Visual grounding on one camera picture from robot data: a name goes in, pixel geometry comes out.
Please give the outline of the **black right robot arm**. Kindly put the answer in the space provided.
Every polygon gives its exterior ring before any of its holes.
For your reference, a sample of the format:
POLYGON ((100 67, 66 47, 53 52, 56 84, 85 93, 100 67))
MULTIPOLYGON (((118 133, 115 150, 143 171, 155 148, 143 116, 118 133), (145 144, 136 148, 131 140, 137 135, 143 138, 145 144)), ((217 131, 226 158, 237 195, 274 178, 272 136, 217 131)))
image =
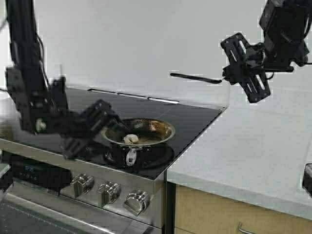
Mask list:
POLYGON ((309 50, 305 43, 312 26, 310 0, 269 0, 259 20, 263 42, 251 45, 241 33, 220 43, 229 65, 223 77, 230 85, 239 84, 249 103, 270 96, 266 73, 291 73, 291 63, 308 65, 309 50))

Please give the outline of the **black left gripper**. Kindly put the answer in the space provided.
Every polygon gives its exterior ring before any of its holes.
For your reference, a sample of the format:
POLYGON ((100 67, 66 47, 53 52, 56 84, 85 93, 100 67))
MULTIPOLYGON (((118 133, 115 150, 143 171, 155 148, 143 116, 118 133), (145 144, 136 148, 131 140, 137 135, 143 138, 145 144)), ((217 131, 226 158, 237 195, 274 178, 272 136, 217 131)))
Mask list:
POLYGON ((94 102, 81 113, 67 116, 64 131, 60 134, 62 154, 65 159, 74 159, 90 141, 106 126, 115 126, 118 131, 131 133, 129 128, 111 105, 101 99, 94 102))

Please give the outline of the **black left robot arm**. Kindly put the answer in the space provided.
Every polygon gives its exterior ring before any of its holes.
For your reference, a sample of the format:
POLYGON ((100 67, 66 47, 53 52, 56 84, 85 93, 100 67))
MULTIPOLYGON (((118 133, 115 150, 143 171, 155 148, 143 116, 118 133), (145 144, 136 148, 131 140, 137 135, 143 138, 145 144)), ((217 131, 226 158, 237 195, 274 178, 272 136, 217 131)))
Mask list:
POLYGON ((66 78, 49 83, 46 76, 34 3, 7 0, 5 7, 13 62, 6 68, 5 78, 7 92, 19 113, 21 129, 33 135, 60 135, 66 159, 75 158, 104 127, 129 132, 111 105, 101 99, 80 113, 69 109, 66 78))

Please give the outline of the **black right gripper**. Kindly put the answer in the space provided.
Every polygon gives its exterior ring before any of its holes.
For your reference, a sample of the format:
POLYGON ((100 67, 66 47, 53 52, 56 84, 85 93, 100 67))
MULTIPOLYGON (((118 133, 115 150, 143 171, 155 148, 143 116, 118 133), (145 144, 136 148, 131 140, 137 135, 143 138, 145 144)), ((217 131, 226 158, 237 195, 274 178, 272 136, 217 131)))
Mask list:
POLYGON ((264 68, 266 58, 263 43, 249 44, 241 33, 236 33, 220 43, 229 65, 222 76, 230 85, 239 84, 249 103, 258 103, 271 95, 264 68))

